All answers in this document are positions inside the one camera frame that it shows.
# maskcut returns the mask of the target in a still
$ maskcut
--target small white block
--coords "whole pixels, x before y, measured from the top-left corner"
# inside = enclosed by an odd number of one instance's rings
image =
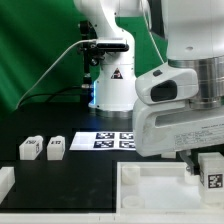
[[[62,136],[53,137],[47,146],[48,160],[62,160],[65,153],[65,138]]]
[[[19,146],[20,160],[35,160],[43,150],[43,137],[29,137]]]
[[[121,171],[121,179],[124,184],[135,185],[139,183],[141,168],[134,164],[124,165]]]
[[[0,204],[15,183],[14,167],[2,167],[0,170]]]

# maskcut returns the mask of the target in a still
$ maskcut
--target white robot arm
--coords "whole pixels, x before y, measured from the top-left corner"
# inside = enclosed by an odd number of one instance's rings
[[[142,16],[146,0],[74,0],[78,10],[90,21],[97,34],[96,47],[110,48],[100,62],[100,75],[94,83],[90,109],[105,117],[131,117],[135,91],[135,42],[133,36],[117,26],[115,17]],[[113,44],[128,45],[127,52],[113,52]]]
[[[224,151],[214,146],[224,143],[224,1],[162,0],[162,12],[168,63],[136,80],[136,150],[183,155],[201,148],[202,203],[223,209]]]

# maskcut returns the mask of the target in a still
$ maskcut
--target sticker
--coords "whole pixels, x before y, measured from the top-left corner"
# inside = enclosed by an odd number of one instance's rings
[[[28,141],[26,142],[26,144],[35,144],[35,143],[36,143],[35,140],[28,140]]]
[[[97,133],[96,139],[114,139],[115,133],[105,132]]]
[[[39,143],[36,145],[36,153],[38,153],[40,151],[40,145]]]
[[[120,139],[134,139],[133,133],[120,133]]]
[[[96,149],[105,149],[105,148],[113,148],[114,147],[114,141],[96,141],[94,143],[94,148]]]
[[[129,149],[134,149],[135,148],[135,143],[134,141],[120,141],[120,148],[129,148]]]
[[[54,145],[54,144],[56,144],[56,145],[60,145],[60,144],[61,144],[61,141],[52,141],[51,144],[52,144],[52,145]]]
[[[208,175],[208,187],[211,188],[223,188],[223,175],[214,174]]]
[[[111,79],[123,79],[121,72],[118,68],[116,68],[114,74],[112,75]]]

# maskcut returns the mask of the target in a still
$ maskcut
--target white paper sheet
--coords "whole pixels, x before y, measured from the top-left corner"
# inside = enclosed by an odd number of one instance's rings
[[[76,132],[70,150],[135,150],[132,132]]]

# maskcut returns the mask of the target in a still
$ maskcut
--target black cable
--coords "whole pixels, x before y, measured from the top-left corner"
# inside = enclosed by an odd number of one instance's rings
[[[63,93],[63,92],[66,92],[66,91],[69,91],[69,90],[73,90],[73,89],[82,89],[80,86],[70,86],[70,87],[66,87],[66,88],[63,88],[59,91],[57,91],[56,93],[53,93],[46,101],[45,103],[48,103],[50,102],[55,96],[57,96],[59,93]]]
[[[55,96],[80,96],[81,94],[71,94],[71,93],[58,93],[58,94],[56,94],[56,93],[39,93],[39,94],[33,94],[33,95],[30,95],[30,96],[24,98],[24,99],[19,103],[18,108],[21,107],[21,105],[22,105],[25,101],[27,101],[28,99],[31,99],[31,98],[33,98],[33,97],[38,97],[38,96],[52,96],[52,95],[54,95],[54,97],[55,97]]]

